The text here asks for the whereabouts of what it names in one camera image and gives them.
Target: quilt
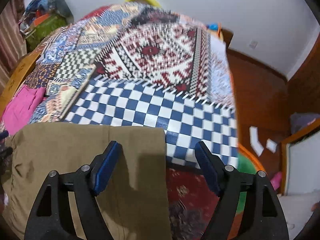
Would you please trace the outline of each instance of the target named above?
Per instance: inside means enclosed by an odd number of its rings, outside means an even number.
[[[171,13],[169,10],[146,5],[142,12],[131,20],[132,26],[144,24],[161,24],[179,22],[179,14]]]
[[[99,54],[101,49],[79,49],[73,50],[65,55],[59,68],[57,69],[55,78],[71,78],[79,72],[85,65],[91,65]]]
[[[31,89],[46,87],[49,80],[54,78],[58,68],[58,64],[36,65],[36,68],[25,79],[24,84]]]
[[[209,72],[210,35],[194,25],[144,24],[128,28],[114,46],[96,57],[108,78],[148,79],[205,99]]]
[[[70,79],[49,81],[46,88],[48,98],[38,105],[29,124],[60,121],[77,99],[81,90],[87,85],[93,71],[94,65],[86,65]]]
[[[139,3],[108,6],[98,16],[89,18],[76,49],[105,47],[123,28],[129,27],[132,18],[139,15],[144,7],[145,5]]]
[[[62,28],[61,32],[57,33],[54,39],[48,43],[36,63],[38,65],[61,63],[65,54],[75,49],[81,30],[88,21],[88,19],[81,20]]]
[[[235,100],[225,43],[216,37],[211,37],[210,53],[208,98],[211,102],[234,108]]]
[[[237,166],[233,109],[177,96],[144,80],[94,80],[80,93],[65,122],[161,127],[167,161],[199,168],[194,147],[203,141],[225,164]]]

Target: brown cloth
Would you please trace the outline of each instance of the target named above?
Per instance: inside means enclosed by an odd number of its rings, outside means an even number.
[[[9,205],[3,217],[20,239],[47,174],[73,172],[90,164],[112,140],[122,145],[124,154],[97,202],[113,238],[171,239],[164,131],[63,122],[27,125],[6,142],[13,148],[13,158],[11,179],[4,183]],[[77,235],[85,239],[74,193],[69,198]]]

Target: red fabric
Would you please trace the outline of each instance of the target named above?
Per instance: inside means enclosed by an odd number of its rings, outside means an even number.
[[[108,9],[111,5],[108,5],[108,6],[102,6],[90,13],[88,13],[86,16],[84,16],[81,20],[84,20],[84,19],[88,19],[88,18],[91,18],[91,17],[94,17],[94,16],[100,16],[106,9]]]
[[[168,168],[166,183],[172,239],[200,239],[219,198],[209,190],[203,175]]]
[[[202,38],[196,38],[196,32]],[[111,79],[146,78],[199,97],[206,94],[207,76],[203,73],[207,73],[208,56],[207,33],[196,26],[159,24],[154,28],[144,24],[127,28],[114,48],[104,48],[94,64],[104,68]]]

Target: checkered pattern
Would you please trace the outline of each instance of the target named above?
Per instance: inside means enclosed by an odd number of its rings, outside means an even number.
[[[96,55],[99,54],[101,49],[79,49],[69,52],[63,58],[58,70],[56,71],[55,78],[71,78],[78,73],[79,69],[84,65],[91,64]]]
[[[90,80],[65,122],[161,127],[168,161],[198,168],[194,147],[203,141],[225,164],[237,167],[236,120],[230,110],[183,99],[142,80]]]

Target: white wall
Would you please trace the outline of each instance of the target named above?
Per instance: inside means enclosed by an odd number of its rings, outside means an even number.
[[[66,0],[75,20],[102,5],[124,0]],[[230,47],[287,75],[304,61],[318,23],[304,0],[158,0],[163,8],[234,32]],[[251,40],[258,42],[252,50]]]
[[[287,79],[293,77],[293,75],[297,72],[297,70],[301,67],[302,63],[305,61],[307,56],[309,55],[310,51],[312,50],[318,36],[320,33],[320,25],[317,24],[313,32],[311,33],[310,39],[307,42],[307,44],[304,47],[304,50],[301,52],[300,56],[297,58],[296,63],[293,65],[293,67],[289,70],[287,73]]]

